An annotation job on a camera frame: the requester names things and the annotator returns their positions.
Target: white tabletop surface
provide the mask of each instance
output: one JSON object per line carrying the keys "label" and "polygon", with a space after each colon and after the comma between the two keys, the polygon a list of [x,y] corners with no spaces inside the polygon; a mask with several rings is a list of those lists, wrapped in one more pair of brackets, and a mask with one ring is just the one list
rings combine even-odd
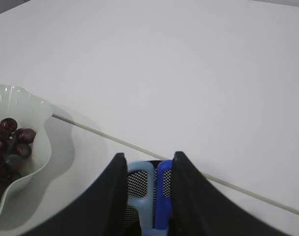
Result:
{"label": "white tabletop surface", "polygon": [[0,83],[299,210],[298,7],[33,0],[0,15]]}

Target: light blue object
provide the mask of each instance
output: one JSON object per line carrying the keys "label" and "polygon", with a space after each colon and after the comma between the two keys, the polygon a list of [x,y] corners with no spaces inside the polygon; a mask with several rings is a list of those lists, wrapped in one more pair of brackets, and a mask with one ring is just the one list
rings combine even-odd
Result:
{"label": "light blue object", "polygon": [[166,236],[168,235],[168,229],[157,230],[157,229],[146,229],[142,231],[142,236]]}
{"label": "light blue object", "polygon": [[147,194],[142,198],[128,196],[128,205],[138,210],[142,232],[153,228],[154,175],[155,169],[150,162],[139,161],[128,165],[128,173],[145,171],[147,173]]}
{"label": "light blue object", "polygon": [[155,229],[166,230],[172,212],[171,199],[163,194],[164,173],[172,168],[172,160],[162,161],[157,167],[157,204]]}

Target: wavy bowl rim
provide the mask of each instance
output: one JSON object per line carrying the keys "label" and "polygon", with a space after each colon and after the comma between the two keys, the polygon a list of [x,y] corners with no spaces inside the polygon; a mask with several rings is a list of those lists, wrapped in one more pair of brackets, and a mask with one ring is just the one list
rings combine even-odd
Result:
{"label": "wavy bowl rim", "polygon": [[22,177],[22,178],[20,178],[20,179],[18,179],[18,180],[16,180],[16,181],[12,182],[12,183],[6,188],[5,192],[4,192],[3,195],[2,195],[1,201],[0,201],[0,216],[1,216],[1,212],[2,212],[2,210],[3,210],[3,208],[4,208],[5,200],[6,200],[6,198],[7,198],[7,193],[8,193],[8,191],[9,191],[9,189],[10,189],[14,184],[17,184],[18,182],[20,182],[20,181],[22,181],[22,180],[24,180],[24,179],[26,179],[26,178],[30,178],[30,179],[31,179],[33,175],[35,175],[36,173],[38,173],[39,171],[41,171],[42,169],[44,169],[44,168],[47,166],[47,164],[49,163],[50,159],[51,159],[51,155],[52,155],[52,146],[51,146],[51,142],[50,142],[50,139],[49,139],[49,137],[48,137],[48,134],[47,134],[47,132],[46,132],[46,129],[45,129],[45,127],[44,127],[44,124],[45,124],[45,122],[46,122],[46,121],[53,115],[53,111],[54,111],[54,109],[53,109],[52,105],[50,104],[50,102],[48,102],[46,99],[43,99],[43,98],[41,98],[41,97],[39,97],[39,96],[36,96],[36,95],[30,93],[29,91],[27,91],[27,90],[26,90],[25,88],[23,88],[23,87],[16,86],[16,85],[3,85],[3,84],[0,84],[0,86],[1,86],[1,87],[4,87],[4,88],[6,88],[6,87],[18,88],[19,90],[23,91],[25,94],[29,95],[30,97],[33,97],[33,98],[35,98],[35,99],[38,99],[40,102],[43,102],[43,103],[45,104],[45,106],[49,109],[48,114],[50,114],[49,117],[44,121],[44,123],[43,123],[43,124],[40,126],[40,128],[39,128],[39,129],[44,129],[44,135],[45,135],[45,137],[48,139],[48,142],[49,142],[49,144],[50,144],[50,145],[49,145],[49,147],[50,147],[50,157],[47,159],[47,161],[45,162],[45,164],[44,164],[42,167],[40,167],[38,170],[36,170],[36,171],[30,173],[29,175],[26,175],[26,176],[24,176],[24,177]]}

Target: grape stem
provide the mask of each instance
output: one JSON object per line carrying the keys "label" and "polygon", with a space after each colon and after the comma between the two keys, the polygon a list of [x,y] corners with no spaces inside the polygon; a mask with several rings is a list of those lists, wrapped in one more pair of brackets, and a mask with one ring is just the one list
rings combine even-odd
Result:
{"label": "grape stem", "polygon": [[3,154],[3,158],[6,158],[6,157],[11,153],[13,147],[14,147],[15,144],[16,144],[16,140],[17,140],[17,138],[16,138],[16,134],[10,134],[10,135],[11,135],[11,137],[12,137],[12,140],[9,140],[9,141],[8,141],[8,148],[7,148],[7,150],[4,152],[4,154]]}

